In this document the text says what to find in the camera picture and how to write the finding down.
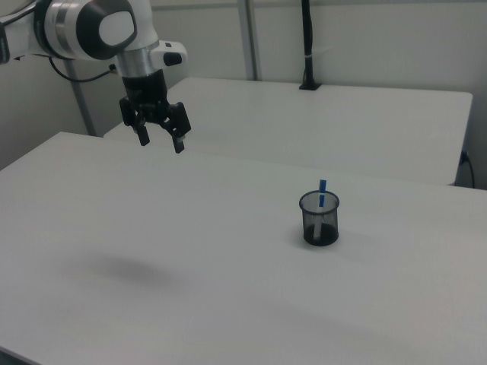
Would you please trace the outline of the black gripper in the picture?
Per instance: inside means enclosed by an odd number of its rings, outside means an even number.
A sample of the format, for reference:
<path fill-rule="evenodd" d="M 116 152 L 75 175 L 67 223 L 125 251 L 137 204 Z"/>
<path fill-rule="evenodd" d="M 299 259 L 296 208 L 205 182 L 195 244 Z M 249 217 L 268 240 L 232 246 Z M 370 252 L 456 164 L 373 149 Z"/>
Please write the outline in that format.
<path fill-rule="evenodd" d="M 191 125 L 183 103 L 169 105 L 167 85 L 162 70 L 149 75 L 122 77 L 126 96 L 119 101 L 123 123 L 137 134 L 141 146 L 150 142 L 145 121 L 161 124 L 172 138 L 174 150 L 181 153 Z"/>

